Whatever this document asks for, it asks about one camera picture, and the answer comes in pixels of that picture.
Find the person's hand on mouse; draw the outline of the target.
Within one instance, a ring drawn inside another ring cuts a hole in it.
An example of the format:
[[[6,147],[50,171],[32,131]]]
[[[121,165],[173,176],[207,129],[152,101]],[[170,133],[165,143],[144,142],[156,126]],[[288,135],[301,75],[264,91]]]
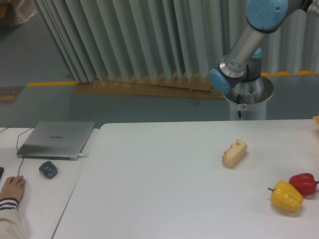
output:
[[[0,199],[15,199],[20,202],[25,190],[24,176],[8,177],[0,191]]]

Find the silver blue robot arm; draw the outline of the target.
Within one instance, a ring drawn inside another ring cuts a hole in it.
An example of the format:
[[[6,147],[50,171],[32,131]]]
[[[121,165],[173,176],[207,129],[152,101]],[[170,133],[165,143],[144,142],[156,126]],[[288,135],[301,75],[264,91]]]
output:
[[[217,69],[209,72],[216,90],[240,104],[257,104],[270,98],[274,87],[261,76],[261,44],[296,10],[319,13],[317,0],[249,0],[246,4],[247,26]]]

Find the striped cuff beige sleeve forearm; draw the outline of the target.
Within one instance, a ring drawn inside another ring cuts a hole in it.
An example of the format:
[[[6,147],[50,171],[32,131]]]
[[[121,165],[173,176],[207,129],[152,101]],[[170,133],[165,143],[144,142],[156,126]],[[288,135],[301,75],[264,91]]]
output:
[[[0,200],[0,238],[26,238],[21,217],[18,211],[17,199],[4,198]]]

